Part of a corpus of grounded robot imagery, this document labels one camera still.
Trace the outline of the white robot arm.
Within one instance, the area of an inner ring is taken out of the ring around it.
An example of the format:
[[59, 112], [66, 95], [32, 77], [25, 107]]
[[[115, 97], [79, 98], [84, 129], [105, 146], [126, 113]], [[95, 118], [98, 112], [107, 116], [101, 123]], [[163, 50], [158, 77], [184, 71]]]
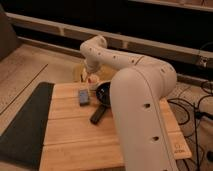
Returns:
[[159, 101], [175, 87], [171, 64], [136, 53], [110, 50], [102, 36], [80, 45], [88, 73], [102, 64], [117, 70], [110, 84], [111, 110], [126, 171], [179, 171]]

